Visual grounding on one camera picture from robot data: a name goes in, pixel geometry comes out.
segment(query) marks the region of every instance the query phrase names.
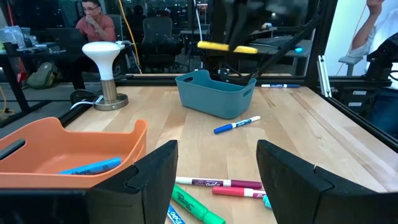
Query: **glasses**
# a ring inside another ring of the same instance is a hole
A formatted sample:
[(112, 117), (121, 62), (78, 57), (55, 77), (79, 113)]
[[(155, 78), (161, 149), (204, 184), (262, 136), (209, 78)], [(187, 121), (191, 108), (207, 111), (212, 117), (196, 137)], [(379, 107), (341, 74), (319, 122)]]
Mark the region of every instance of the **glasses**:
[(95, 8), (83, 8), (83, 10), (85, 11), (85, 12), (92, 12), (92, 11), (94, 11), (96, 8), (98, 8), (99, 6), (97, 6), (97, 7), (95, 7)]

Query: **white lamp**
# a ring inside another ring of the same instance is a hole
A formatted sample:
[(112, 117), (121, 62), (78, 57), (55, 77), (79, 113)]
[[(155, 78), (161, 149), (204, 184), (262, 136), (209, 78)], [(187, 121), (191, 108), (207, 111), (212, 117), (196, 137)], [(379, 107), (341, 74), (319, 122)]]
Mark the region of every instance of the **white lamp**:
[(101, 75), (103, 95), (94, 100), (94, 107), (109, 111), (126, 106), (129, 99), (127, 95), (117, 93), (112, 72), (112, 64), (120, 53), (120, 46), (112, 42), (92, 42), (85, 44), (82, 51), (97, 64)]

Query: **lamp base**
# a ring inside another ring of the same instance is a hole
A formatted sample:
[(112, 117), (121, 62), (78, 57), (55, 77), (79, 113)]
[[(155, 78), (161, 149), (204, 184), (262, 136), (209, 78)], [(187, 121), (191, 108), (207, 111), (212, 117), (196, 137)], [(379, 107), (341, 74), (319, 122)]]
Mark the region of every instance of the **lamp base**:
[(105, 100), (102, 95), (94, 100), (94, 108), (100, 111), (117, 110), (125, 107), (127, 104), (129, 104), (129, 98), (122, 93), (118, 93), (115, 100)]

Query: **person's hand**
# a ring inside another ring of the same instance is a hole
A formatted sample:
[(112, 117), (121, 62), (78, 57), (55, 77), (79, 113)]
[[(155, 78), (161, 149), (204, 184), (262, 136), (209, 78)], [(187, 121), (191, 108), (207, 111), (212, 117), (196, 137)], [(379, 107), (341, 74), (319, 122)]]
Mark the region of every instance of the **person's hand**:
[(88, 22), (91, 25), (96, 24), (96, 22), (92, 16), (86, 16), (86, 22)]
[(368, 5), (371, 16), (380, 15), (382, 9), (381, 4), (383, 2), (384, 0), (366, 0), (366, 4)]

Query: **red shirt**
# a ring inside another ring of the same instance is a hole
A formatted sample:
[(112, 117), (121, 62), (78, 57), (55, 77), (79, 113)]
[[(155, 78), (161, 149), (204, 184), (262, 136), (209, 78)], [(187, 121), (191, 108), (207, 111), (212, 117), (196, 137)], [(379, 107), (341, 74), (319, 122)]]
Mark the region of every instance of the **red shirt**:
[(80, 32), (87, 36), (88, 42), (96, 41), (116, 41), (116, 34), (114, 32), (114, 24), (112, 18), (107, 15), (101, 14), (98, 25), (104, 30), (104, 37), (102, 38), (96, 31), (93, 25), (86, 22), (86, 17), (83, 17), (77, 22), (76, 29), (80, 29)]

